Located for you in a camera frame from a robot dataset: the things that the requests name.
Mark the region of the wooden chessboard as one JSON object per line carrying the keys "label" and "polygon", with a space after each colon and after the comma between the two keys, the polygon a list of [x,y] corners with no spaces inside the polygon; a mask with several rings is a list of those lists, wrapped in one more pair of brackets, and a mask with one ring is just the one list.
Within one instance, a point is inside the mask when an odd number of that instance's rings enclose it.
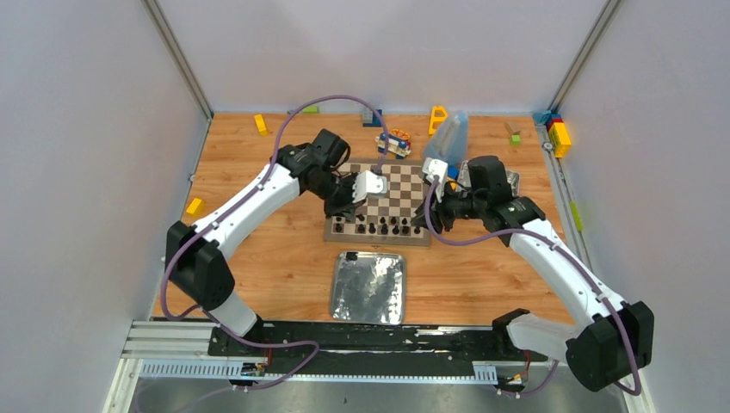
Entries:
{"label": "wooden chessboard", "polygon": [[[424,194],[428,191],[428,186],[423,182],[421,176],[422,162],[419,160],[396,160],[388,159],[382,165],[381,172],[387,179],[388,192],[383,198],[369,198],[367,202],[359,206],[358,215],[365,216],[365,222],[360,223],[357,219],[355,223],[339,223],[343,225],[342,233],[335,233],[334,226],[337,224],[334,218],[325,220],[324,240],[326,242],[342,242],[342,243],[367,243],[367,244],[390,244],[404,245],[415,247],[428,247],[431,244],[430,233],[422,229],[421,234],[415,234],[411,226],[411,218],[417,207],[424,201]],[[383,226],[379,219],[385,217],[388,226],[388,234],[383,236],[380,234],[380,228]],[[393,235],[390,230],[394,227],[389,223],[391,217],[398,219],[399,234]],[[408,225],[402,225],[401,219],[408,218]],[[377,225],[378,230],[375,234],[368,233],[368,227],[371,223]],[[356,227],[364,225],[366,231],[364,234],[358,234]],[[410,234],[403,235],[401,228],[403,226],[410,227]]]}

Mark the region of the silver tray black pieces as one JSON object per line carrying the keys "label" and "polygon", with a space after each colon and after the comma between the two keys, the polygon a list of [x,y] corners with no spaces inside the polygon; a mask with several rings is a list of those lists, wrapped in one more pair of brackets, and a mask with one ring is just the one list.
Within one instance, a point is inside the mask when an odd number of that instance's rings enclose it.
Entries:
{"label": "silver tray black pieces", "polygon": [[334,265],[329,313],[341,322],[400,325],[405,320],[405,284],[402,255],[344,251]]}

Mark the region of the colourful toy car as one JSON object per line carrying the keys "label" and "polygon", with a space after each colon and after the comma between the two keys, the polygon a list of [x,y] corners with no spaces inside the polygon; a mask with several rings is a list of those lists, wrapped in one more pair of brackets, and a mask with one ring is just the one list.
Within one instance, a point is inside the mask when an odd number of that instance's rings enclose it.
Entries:
{"label": "colourful toy car", "polygon": [[386,137],[381,133],[375,138],[378,152],[391,152],[397,159],[405,159],[411,154],[411,135],[401,129],[392,129]]}

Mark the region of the translucent blue plastic container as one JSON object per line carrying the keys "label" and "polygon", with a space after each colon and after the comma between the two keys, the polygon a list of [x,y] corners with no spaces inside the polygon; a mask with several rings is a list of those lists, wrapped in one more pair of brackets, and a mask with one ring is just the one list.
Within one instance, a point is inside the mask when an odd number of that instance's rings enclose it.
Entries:
{"label": "translucent blue plastic container", "polygon": [[468,129],[469,117],[466,112],[450,114],[424,147],[423,159],[433,158],[458,166],[467,156]]}

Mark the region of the silver tray white pieces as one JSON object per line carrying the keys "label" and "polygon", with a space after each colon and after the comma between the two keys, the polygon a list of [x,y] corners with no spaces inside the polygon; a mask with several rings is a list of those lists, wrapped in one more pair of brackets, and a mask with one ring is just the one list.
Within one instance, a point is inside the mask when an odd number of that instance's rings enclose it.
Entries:
{"label": "silver tray white pieces", "polygon": [[[457,182],[465,188],[471,188],[471,180],[468,170],[468,161],[461,163],[460,173],[457,178]],[[510,184],[511,192],[514,197],[519,195],[520,188],[520,175],[512,170],[505,171],[507,182]]]}

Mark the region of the red yellow blue block toy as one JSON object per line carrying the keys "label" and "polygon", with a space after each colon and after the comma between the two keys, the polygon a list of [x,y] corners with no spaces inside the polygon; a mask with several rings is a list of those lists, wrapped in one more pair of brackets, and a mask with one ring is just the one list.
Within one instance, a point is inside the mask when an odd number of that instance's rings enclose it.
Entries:
{"label": "red yellow blue block toy", "polygon": [[453,165],[449,165],[447,168],[447,183],[444,185],[452,192],[461,191],[461,185],[458,182],[460,170]]}

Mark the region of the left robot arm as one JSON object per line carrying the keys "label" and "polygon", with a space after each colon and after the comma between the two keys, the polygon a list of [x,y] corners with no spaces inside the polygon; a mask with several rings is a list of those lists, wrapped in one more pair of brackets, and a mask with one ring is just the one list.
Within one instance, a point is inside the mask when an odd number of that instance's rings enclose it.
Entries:
{"label": "left robot arm", "polygon": [[160,299],[173,284],[195,306],[231,331],[231,345],[243,355],[263,346],[260,317],[235,290],[228,261],[240,244],[271,214],[305,192],[324,202],[325,215],[350,214],[363,203],[354,196],[357,176],[342,176],[350,145],[321,130],[314,141],[277,149],[259,175],[223,206],[192,225],[173,224],[166,236]]}

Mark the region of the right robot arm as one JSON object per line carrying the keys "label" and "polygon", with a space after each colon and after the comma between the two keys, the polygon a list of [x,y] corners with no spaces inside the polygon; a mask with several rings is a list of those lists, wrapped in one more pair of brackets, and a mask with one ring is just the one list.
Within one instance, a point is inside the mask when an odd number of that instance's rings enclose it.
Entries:
{"label": "right robot arm", "polygon": [[545,213],[526,196],[513,193],[504,164],[496,156],[467,161],[469,182],[457,190],[446,162],[426,158],[429,188],[412,224],[440,242],[457,219],[479,220],[487,233],[516,252],[561,300],[572,324],[561,324],[518,309],[495,319],[492,347],[503,359],[524,350],[566,363],[590,391],[609,385],[632,396],[642,391],[640,370],[652,360],[655,317],[642,301],[630,303],[600,281],[566,246]]}

